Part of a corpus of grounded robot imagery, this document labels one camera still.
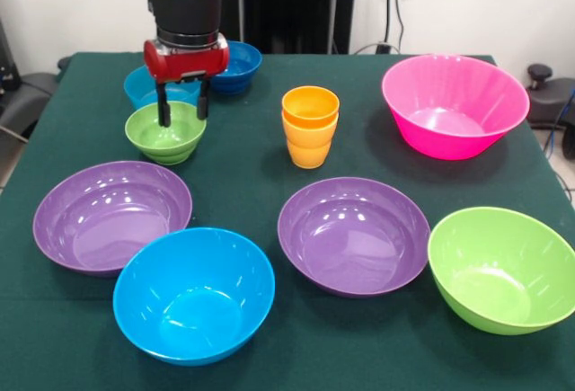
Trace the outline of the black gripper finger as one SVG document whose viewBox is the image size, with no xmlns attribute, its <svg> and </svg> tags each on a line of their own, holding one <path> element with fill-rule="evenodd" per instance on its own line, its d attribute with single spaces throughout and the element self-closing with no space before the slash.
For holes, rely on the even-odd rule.
<svg viewBox="0 0 575 391">
<path fill-rule="evenodd" d="M 155 83 L 157 93 L 158 123 L 160 126 L 168 128 L 171 126 L 171 110 L 167 101 L 165 83 Z"/>
<path fill-rule="evenodd" d="M 208 117 L 208 94 L 210 89 L 210 79 L 202 76 L 199 79 L 199 97 L 197 100 L 197 116 L 199 120 L 205 120 Z"/>
</svg>

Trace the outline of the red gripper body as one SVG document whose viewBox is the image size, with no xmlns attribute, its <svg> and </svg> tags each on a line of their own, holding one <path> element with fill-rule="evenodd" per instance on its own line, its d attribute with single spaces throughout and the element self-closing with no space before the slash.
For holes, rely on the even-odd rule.
<svg viewBox="0 0 575 391">
<path fill-rule="evenodd" d="M 215 44 L 202 49 L 179 49 L 158 39 L 144 43 L 146 67 L 159 84 L 219 75 L 229 59 L 230 49 L 223 34 L 217 36 Z"/>
</svg>

